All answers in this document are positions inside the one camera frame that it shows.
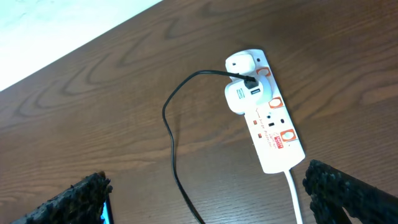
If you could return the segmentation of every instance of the white cord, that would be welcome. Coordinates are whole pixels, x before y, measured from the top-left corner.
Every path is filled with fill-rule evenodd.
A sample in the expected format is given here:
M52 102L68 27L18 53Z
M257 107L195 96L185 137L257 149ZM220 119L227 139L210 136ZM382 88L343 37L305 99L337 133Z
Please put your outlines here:
M294 207L294 213L296 214L297 224L303 224L303 219L301 217L299 198L297 197L296 187L294 185L292 174L290 170L285 171L287 183L289 184L290 193L292 194L292 201Z

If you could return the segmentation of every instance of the wooden table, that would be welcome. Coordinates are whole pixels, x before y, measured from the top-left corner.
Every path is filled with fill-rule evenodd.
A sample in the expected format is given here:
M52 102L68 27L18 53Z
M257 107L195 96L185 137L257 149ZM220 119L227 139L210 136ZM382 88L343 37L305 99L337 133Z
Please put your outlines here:
M195 223L162 105L192 72L250 48L266 51L305 148L293 171L305 223L310 159L398 195L397 21L395 0L154 6L0 93L0 223L99 170L116 223ZM208 223L295 223L285 177L262 173L227 83L196 78L169 105L180 179Z

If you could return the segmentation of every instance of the black cord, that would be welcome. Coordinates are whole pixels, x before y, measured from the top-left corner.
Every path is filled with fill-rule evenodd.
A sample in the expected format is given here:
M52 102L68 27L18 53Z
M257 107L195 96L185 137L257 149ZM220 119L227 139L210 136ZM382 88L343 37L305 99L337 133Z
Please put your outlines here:
M166 102L163 105L163 110L162 110L162 117L163 117L163 122L166 125L167 131L169 132L170 135L170 140L171 140L171 153L172 153L172 172L173 172L173 176L174 176L174 180L175 183L177 184L178 188L181 191L182 197L185 200L185 203L187 203L188 208L190 209L190 211L192 212L192 215L197 219L198 223L202 223L205 224L205 222L203 221L203 219L201 218L201 216L199 215L198 211L195 209L195 206L193 206L191 200L189 199L187 193L185 192L184 188L182 187L180 180L178 179L178 175L177 175L177 170L176 170L176 165L175 165L175 149L174 149L174 137L172 134L172 131L170 130L169 125L167 124L167 120L166 120L166 107L168 105L168 103L170 102L170 100L173 98L173 96L179 91L179 89L181 89L181 87L186 84L186 82L188 82L191 78L197 76L197 75L202 75L202 74L212 74L212 75L224 75L224 76L228 76L228 77L235 77L235 78L241 78L243 80L246 81L251 81L251 82L255 82L256 79L253 77L249 77L249 76L245 76L245 75L238 75L235 73L229 73L229 72L223 72L223 71L217 71L217 70L200 70L197 71L193 74L191 74L190 76L188 76L183 82L181 82L181 84L179 84L176 89L172 92L172 94L167 98Z

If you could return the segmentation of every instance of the phone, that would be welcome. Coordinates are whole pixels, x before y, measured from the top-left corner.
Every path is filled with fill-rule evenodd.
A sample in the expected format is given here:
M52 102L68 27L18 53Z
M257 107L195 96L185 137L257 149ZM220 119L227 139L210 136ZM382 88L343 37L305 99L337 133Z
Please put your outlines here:
M104 209L102 211L101 219L104 220L104 224L114 224L113 223L113 216L111 210L111 202L109 200L109 196L106 197L104 203Z

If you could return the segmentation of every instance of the white power strip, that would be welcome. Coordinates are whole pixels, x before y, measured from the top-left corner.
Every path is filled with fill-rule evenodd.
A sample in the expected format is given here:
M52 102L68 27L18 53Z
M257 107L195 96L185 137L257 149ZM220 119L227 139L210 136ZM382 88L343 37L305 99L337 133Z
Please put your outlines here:
M254 83L231 77L225 97L233 112L244 114L263 171L266 174L285 172L297 223L302 223L289 170L301 162L305 154L266 56L262 50L243 50L228 57L225 66L228 72L257 80Z

